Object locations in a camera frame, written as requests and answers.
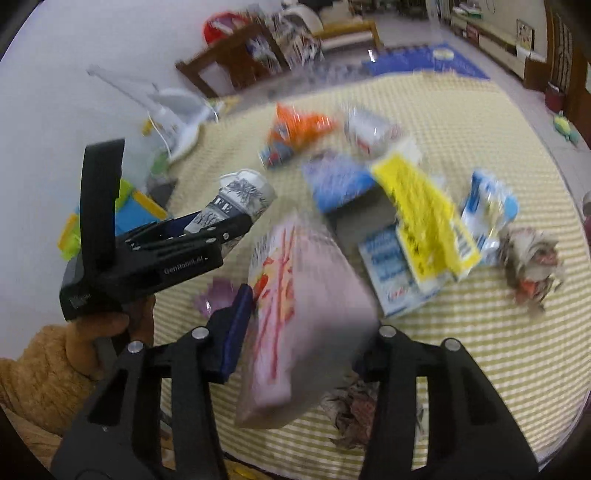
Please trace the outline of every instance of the checkered tablecloth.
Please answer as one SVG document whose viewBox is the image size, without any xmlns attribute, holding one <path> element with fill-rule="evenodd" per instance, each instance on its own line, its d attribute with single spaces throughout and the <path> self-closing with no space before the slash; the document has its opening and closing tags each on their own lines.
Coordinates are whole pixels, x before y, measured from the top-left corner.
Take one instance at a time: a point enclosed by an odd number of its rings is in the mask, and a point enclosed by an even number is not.
<svg viewBox="0 0 591 480">
<path fill-rule="evenodd" d="M 544 317 L 531 320 L 514 303 L 497 268 L 477 268 L 459 284 L 449 284 L 420 310 L 385 319 L 413 339 L 439 344 L 460 339 L 477 360 L 514 415 L 535 452 L 551 445 L 572 422 L 590 385 L 591 263 L 581 221 L 563 179 L 519 109 L 493 83 L 455 77 L 409 74 L 384 76 L 289 102 L 303 111 L 338 114 L 344 103 L 363 105 L 400 122 L 425 153 L 424 166 L 444 174 L 455 201 L 468 193 L 476 167 L 490 170 L 514 191 L 521 204 L 517 224 L 555 234 L 566 263 L 567 283 L 551 294 Z M 170 211 L 182 215 L 214 198 L 217 178 L 240 168 L 263 171 L 258 152 L 274 120 L 275 106 L 253 109 L 202 131 L 195 152 L 177 167 L 180 181 Z M 342 131 L 307 153 L 332 147 L 356 154 Z M 158 295 L 156 340 L 176 340 L 204 323 L 191 307 L 213 275 L 246 279 L 254 239 L 294 206 L 314 211 L 300 163 L 265 173 L 280 198 L 230 253 L 225 265 L 208 275 Z M 367 280 L 358 255 L 350 257 Z M 262 469 L 291 478 L 354 479 L 361 451 L 338 451 L 336 434 L 319 408 L 279 430 L 245 430 L 233 425 L 240 374 L 226 386 L 212 386 L 220 441 L 225 451 Z M 420 387 L 424 400 L 426 390 Z M 170 407 L 164 386 L 163 406 Z M 415 449 L 415 465 L 426 458 L 426 439 Z"/>
</svg>

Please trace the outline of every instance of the red container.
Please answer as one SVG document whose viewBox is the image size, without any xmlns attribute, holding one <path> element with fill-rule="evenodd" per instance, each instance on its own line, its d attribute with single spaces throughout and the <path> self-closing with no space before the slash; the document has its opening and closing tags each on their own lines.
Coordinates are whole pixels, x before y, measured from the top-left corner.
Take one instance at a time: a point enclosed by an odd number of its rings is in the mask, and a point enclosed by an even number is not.
<svg viewBox="0 0 591 480">
<path fill-rule="evenodd" d="M 558 87 L 548 84 L 546 89 L 546 107 L 552 110 L 554 113 L 559 113 L 564 109 L 564 98 L 565 95 L 558 89 Z"/>
</svg>

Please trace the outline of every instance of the chair leg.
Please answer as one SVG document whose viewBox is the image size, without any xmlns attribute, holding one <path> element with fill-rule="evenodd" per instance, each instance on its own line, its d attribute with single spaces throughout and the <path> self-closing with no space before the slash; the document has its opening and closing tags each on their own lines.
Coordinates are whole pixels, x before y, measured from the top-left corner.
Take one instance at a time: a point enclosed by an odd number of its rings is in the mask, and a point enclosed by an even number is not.
<svg viewBox="0 0 591 480">
<path fill-rule="evenodd" d="M 378 34 L 378 27 L 376 27 L 375 22 L 372 22 L 371 33 L 374 38 L 374 45 L 375 45 L 376 50 L 381 50 L 384 47 L 384 44 L 382 44 L 382 41 L 380 40 L 380 37 Z"/>
</svg>

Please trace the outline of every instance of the metal screw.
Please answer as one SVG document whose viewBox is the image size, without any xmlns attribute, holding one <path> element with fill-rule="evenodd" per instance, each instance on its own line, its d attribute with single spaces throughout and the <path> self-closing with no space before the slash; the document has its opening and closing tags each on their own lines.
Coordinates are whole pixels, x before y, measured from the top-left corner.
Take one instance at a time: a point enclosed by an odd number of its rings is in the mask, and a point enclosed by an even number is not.
<svg viewBox="0 0 591 480">
<path fill-rule="evenodd" d="M 127 346 L 129 353 L 140 353 L 144 349 L 144 344 L 139 340 L 134 340 Z"/>
<path fill-rule="evenodd" d="M 379 334 L 384 338 L 392 338 L 396 335 L 396 328 L 391 325 L 382 325 L 379 328 Z"/>
<path fill-rule="evenodd" d="M 209 330 L 205 327 L 197 327 L 191 332 L 195 340 L 203 340 L 209 336 Z"/>
<path fill-rule="evenodd" d="M 458 342 L 455 338 L 448 338 L 444 342 L 445 348 L 447 348 L 451 352 L 457 352 L 461 347 L 462 344 Z"/>
</svg>

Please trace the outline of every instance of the yellow packaging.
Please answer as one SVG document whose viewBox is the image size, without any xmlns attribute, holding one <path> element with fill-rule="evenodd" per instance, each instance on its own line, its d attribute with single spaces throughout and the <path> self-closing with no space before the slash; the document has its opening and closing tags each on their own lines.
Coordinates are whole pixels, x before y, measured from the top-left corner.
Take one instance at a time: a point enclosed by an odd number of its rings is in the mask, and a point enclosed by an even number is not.
<svg viewBox="0 0 591 480">
<path fill-rule="evenodd" d="M 422 171 L 394 154 L 371 172 L 398 209 L 398 238 L 419 287 L 447 272 L 462 279 L 478 264 L 480 252 L 454 203 Z"/>
</svg>

